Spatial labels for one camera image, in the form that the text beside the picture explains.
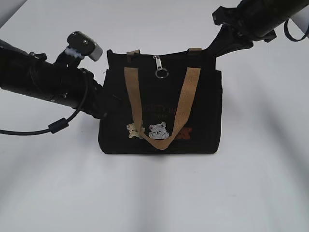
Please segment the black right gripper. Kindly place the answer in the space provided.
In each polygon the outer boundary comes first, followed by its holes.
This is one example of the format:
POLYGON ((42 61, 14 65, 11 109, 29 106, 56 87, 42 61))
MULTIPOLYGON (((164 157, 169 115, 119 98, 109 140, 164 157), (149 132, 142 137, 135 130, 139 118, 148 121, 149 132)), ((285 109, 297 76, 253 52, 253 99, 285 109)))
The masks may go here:
POLYGON ((238 25, 239 14, 236 8, 220 6, 212 13, 212 17, 214 23, 221 28, 207 48, 209 55, 217 58, 253 47, 253 41, 243 33, 243 27, 238 25))

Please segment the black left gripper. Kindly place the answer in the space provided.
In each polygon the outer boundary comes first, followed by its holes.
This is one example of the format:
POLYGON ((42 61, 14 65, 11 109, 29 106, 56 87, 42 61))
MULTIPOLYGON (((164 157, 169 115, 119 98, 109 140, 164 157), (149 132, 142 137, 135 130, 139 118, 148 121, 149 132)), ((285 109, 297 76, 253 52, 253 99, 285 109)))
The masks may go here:
POLYGON ((62 52, 56 59, 55 65, 64 70, 60 71, 60 87, 55 95, 58 104, 80 110, 96 119, 105 119, 116 109, 121 99, 108 93, 95 79, 94 74, 85 68, 80 68, 82 60, 62 52))

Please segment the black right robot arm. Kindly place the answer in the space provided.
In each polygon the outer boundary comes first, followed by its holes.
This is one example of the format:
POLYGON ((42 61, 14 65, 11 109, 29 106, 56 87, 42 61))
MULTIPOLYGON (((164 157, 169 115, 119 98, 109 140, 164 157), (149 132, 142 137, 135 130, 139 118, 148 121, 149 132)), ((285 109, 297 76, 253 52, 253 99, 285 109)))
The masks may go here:
POLYGON ((296 39, 288 30, 288 22, 308 5, 307 0, 242 0, 235 8, 220 6, 212 17, 214 23, 222 27, 206 50, 217 58, 250 49, 254 42, 269 43, 277 38, 274 29, 280 24, 284 24, 284 34, 290 41, 299 42, 309 35, 309 31, 296 39))

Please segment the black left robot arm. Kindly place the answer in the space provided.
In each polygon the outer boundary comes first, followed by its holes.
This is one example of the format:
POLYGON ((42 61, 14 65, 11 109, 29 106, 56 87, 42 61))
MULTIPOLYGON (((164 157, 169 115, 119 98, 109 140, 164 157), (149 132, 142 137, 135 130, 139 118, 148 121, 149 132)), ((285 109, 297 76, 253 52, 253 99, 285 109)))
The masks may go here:
POLYGON ((108 93, 85 69, 49 63, 46 54, 28 54, 0 42, 0 87, 3 90, 68 106, 97 119, 117 108, 121 99, 108 93))

